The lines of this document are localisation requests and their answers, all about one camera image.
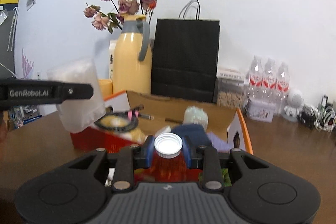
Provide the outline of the white jar lid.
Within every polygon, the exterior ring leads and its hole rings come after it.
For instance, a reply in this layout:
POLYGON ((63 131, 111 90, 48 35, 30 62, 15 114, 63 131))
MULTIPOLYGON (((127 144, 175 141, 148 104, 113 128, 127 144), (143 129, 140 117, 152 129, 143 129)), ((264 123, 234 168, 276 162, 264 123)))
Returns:
POLYGON ((183 147, 181 137, 173 133, 163 133, 158 135, 154 141, 154 148, 157 154, 164 159, 174 159, 183 147))

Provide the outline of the clear plastic container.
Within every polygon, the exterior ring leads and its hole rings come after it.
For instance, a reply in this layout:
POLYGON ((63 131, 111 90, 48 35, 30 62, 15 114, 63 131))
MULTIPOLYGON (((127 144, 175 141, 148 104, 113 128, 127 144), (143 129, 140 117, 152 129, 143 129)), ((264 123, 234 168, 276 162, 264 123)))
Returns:
POLYGON ((56 105, 64 128, 79 133, 106 114, 96 66, 83 58, 47 71, 47 78, 64 84, 65 100, 56 105))

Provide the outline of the navy blue pouch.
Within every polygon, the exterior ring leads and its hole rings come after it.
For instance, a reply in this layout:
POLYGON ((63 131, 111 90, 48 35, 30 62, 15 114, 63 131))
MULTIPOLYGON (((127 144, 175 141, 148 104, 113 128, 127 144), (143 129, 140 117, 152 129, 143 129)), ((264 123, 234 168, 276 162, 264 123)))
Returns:
POLYGON ((184 138, 188 136, 193 146, 212 146, 203 126, 199 124, 183 124, 172 128, 171 132, 182 139, 182 147, 185 146, 184 138))

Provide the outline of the mint knitted ball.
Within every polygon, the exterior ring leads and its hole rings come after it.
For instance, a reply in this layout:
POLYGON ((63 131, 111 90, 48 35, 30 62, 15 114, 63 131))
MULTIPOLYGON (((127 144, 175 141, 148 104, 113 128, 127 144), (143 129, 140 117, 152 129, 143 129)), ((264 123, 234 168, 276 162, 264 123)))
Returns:
POLYGON ((206 130, 208 123, 208 115, 203 109, 196 106, 190 106, 185 110, 183 124, 198 124, 206 130))

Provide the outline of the yellow ceramic mug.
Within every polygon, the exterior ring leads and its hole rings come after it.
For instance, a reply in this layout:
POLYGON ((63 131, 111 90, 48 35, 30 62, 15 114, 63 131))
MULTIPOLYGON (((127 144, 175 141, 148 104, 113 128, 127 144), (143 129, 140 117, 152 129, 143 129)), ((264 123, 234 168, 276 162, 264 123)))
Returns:
POLYGON ((103 98, 111 96, 113 94, 112 80, 99 79, 98 84, 103 98))

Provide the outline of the clear jar of nuts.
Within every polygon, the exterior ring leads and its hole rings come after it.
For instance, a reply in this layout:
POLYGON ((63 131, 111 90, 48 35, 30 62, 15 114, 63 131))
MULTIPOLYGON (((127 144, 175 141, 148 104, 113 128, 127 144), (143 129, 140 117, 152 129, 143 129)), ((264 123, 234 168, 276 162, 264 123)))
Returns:
POLYGON ((245 102, 245 76, 239 71, 217 68, 217 105, 242 108, 245 102))

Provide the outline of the grey refrigerator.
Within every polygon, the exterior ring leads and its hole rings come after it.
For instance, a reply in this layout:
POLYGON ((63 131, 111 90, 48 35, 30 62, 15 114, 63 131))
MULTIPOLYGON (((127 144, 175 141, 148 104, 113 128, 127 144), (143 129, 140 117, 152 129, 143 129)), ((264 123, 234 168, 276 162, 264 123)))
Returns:
POLYGON ((19 0, 1 0, 1 79, 15 77, 14 45, 19 0))

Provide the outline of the water bottle left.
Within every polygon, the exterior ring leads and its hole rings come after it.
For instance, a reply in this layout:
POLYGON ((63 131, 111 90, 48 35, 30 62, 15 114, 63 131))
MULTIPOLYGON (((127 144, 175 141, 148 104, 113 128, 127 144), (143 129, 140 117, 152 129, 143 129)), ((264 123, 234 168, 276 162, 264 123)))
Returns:
POLYGON ((248 72, 248 98, 262 100, 263 76, 264 69, 261 64, 261 58, 254 56, 248 72))

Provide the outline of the water bottle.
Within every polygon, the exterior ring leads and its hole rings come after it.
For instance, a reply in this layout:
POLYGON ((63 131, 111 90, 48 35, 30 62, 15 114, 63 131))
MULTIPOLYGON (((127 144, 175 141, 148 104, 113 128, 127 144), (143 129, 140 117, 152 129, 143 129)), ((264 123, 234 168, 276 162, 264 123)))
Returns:
POLYGON ((248 98, 262 100, 263 76, 264 69, 261 64, 261 58, 254 56, 248 72, 248 98))
POLYGON ((275 61, 268 58, 262 79, 262 94, 263 99, 267 103, 276 103, 274 90, 277 83, 275 61))
POLYGON ((282 62, 277 71, 277 83, 276 83, 276 114, 280 115, 282 106, 289 88, 289 70, 288 64, 282 62))

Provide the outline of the yellow thermos jug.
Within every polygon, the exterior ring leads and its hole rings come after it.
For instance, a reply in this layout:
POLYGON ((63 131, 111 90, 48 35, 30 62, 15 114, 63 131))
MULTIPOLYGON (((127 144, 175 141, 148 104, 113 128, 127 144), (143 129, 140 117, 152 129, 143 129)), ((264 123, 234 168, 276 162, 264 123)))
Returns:
POLYGON ((113 92, 150 94, 152 53, 150 26, 144 15, 124 16, 113 54, 113 92))

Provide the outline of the black paper bag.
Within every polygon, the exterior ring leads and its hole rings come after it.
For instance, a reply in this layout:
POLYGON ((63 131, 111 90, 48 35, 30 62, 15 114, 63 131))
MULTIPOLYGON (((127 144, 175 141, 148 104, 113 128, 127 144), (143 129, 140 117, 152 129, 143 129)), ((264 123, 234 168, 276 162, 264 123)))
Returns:
POLYGON ((177 19, 158 19, 151 93, 211 103, 214 99, 220 22, 201 20, 199 0, 190 0, 177 19))

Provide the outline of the water bottle middle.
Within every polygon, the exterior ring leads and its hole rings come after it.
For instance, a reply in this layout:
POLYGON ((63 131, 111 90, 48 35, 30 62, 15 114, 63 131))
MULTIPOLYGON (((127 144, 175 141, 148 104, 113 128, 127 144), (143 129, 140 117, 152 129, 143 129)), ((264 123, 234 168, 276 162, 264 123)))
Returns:
POLYGON ((267 103, 276 103, 274 90, 277 83, 275 61, 268 58, 262 79, 262 94, 263 99, 267 103))

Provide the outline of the white milk carton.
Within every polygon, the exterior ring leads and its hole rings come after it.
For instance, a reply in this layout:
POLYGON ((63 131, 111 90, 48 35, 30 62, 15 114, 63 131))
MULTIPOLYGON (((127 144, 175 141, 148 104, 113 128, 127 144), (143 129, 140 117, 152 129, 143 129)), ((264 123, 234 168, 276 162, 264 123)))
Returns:
POLYGON ((117 40, 110 40, 109 44, 109 79, 113 78, 113 61, 114 61, 114 50, 117 44, 117 40))

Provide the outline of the white astronaut figurine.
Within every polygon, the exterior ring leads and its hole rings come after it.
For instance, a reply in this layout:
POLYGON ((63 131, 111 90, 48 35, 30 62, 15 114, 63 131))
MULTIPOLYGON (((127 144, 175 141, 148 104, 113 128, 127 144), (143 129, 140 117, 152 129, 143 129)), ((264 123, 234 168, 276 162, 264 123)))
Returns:
POLYGON ((286 97, 286 105, 281 116, 290 122, 297 122, 300 110, 303 108, 303 94, 298 89, 291 89, 286 97))

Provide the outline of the water bottle right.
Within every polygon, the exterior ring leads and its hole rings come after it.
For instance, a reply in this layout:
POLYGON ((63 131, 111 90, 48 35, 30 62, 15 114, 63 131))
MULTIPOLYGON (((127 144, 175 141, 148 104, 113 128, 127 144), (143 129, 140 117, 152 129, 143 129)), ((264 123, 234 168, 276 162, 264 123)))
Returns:
POLYGON ((276 83, 276 114, 280 115, 282 106, 289 88, 289 70, 288 64, 282 62, 277 71, 277 83, 276 83))

